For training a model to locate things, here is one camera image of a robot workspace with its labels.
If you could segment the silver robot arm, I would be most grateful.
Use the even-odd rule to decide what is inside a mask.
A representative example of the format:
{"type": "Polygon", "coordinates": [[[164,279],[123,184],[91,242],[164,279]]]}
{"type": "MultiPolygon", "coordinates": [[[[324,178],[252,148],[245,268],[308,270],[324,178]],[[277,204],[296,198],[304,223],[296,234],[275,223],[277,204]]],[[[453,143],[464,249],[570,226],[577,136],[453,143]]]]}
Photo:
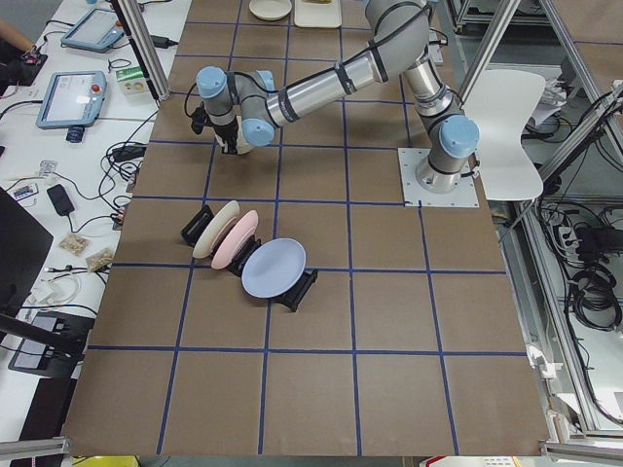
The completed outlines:
{"type": "Polygon", "coordinates": [[[201,69],[196,87],[202,102],[190,116],[193,132],[212,128],[226,154],[238,151],[240,139],[265,147],[279,128],[372,84],[403,77],[432,145],[416,179],[432,193],[451,192],[480,132],[430,59],[431,7],[425,1],[368,1],[364,13],[374,34],[364,49],[281,89],[267,70],[201,69]]]}

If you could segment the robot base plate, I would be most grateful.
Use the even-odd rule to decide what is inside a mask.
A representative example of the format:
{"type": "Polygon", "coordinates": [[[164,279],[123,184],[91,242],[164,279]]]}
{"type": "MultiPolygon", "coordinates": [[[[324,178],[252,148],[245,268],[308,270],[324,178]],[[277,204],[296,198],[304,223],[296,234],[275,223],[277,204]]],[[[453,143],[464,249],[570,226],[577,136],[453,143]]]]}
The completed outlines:
{"type": "Polygon", "coordinates": [[[478,208],[474,177],[468,160],[454,174],[442,174],[429,165],[428,148],[399,148],[398,166],[407,207],[478,208]]]}

